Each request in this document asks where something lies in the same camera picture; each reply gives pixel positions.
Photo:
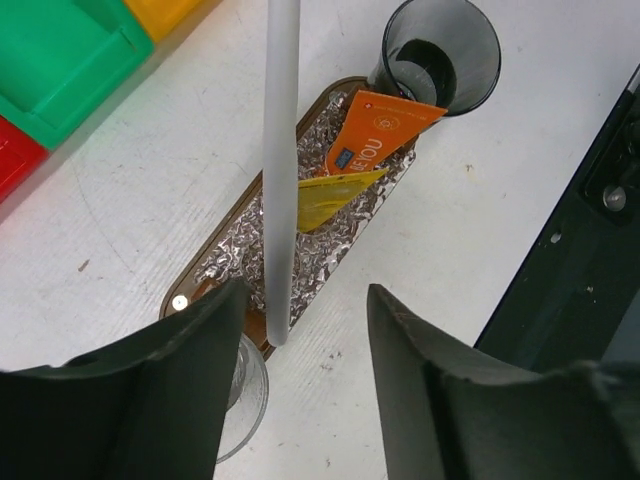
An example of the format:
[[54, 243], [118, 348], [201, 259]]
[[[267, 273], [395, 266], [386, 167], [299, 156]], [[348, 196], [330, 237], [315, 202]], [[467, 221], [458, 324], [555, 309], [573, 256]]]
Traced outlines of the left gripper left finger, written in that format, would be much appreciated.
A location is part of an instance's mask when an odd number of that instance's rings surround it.
[[62, 366], [3, 372], [2, 477], [212, 478], [247, 302], [230, 280]]

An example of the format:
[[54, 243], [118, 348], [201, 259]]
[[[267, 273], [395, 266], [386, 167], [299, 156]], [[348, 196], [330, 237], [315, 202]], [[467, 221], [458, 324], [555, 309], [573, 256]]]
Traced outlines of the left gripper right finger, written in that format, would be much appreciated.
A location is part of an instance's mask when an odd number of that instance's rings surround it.
[[368, 336], [391, 479], [635, 479], [639, 367], [577, 362], [546, 374], [474, 349], [384, 286]]

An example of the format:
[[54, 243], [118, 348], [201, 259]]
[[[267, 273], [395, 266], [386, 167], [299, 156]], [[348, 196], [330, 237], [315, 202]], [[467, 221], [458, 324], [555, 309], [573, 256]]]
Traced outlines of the clear plastic cup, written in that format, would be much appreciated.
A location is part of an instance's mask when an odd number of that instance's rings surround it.
[[258, 430], [268, 405], [269, 377], [256, 345], [242, 334], [229, 391], [217, 464], [234, 456]]

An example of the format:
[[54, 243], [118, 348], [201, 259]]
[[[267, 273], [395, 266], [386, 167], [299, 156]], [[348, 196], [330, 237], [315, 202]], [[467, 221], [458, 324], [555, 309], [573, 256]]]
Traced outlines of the orange toothpaste tube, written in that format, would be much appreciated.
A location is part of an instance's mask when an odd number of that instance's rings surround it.
[[320, 176], [298, 182], [297, 230], [308, 233], [330, 220], [337, 212], [389, 172], [389, 168], [360, 173]]
[[329, 149], [329, 175], [369, 172], [447, 111], [400, 97], [359, 90]]

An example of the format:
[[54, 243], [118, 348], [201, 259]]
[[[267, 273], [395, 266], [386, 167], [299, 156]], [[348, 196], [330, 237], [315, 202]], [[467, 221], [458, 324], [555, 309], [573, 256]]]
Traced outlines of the dark tinted cup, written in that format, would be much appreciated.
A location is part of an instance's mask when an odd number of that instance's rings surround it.
[[476, 5], [405, 1], [385, 26], [367, 83], [378, 93], [437, 106], [455, 117], [488, 100], [501, 66], [498, 35]]

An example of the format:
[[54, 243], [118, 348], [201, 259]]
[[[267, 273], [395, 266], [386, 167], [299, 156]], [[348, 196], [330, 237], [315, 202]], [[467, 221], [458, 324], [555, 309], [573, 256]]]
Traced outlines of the white toothbrush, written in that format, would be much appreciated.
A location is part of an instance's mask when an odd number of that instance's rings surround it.
[[268, 3], [263, 127], [264, 279], [268, 342], [289, 335], [298, 211], [298, 1]]

